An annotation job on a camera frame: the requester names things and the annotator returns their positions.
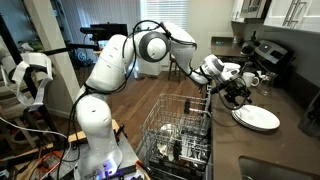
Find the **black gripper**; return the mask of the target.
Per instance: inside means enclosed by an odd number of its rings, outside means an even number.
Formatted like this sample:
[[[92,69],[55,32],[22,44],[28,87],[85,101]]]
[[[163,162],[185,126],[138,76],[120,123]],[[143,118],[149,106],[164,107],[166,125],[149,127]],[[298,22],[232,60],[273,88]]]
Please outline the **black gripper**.
[[[246,86],[243,78],[235,78],[218,83],[211,91],[211,94],[218,94],[222,103],[232,103],[234,106],[243,106],[246,102],[252,103],[251,91]]]

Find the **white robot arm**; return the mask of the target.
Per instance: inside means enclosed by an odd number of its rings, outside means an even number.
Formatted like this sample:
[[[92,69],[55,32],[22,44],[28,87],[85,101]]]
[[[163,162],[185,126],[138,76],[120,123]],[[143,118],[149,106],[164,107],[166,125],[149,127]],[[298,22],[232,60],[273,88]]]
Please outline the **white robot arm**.
[[[193,69],[191,60],[196,49],[193,37],[172,22],[157,23],[148,30],[135,30],[130,36],[115,34],[109,39],[75,103],[77,121],[89,144],[89,152],[74,168],[75,180],[112,176],[123,161],[107,98],[124,85],[134,59],[154,63],[172,54],[178,67],[198,86],[213,80],[223,86],[240,75],[238,68],[228,68],[213,54],[205,57],[199,68]]]

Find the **white robot base table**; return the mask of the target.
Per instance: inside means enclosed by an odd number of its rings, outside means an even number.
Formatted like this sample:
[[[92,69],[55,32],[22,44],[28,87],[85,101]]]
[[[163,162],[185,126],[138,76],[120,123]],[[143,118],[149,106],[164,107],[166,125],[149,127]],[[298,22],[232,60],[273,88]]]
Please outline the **white robot base table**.
[[[106,137],[89,134],[87,141],[88,148],[70,171],[71,180],[114,180],[121,176],[130,180],[143,176],[137,170],[139,158],[123,133],[119,141],[114,133]]]

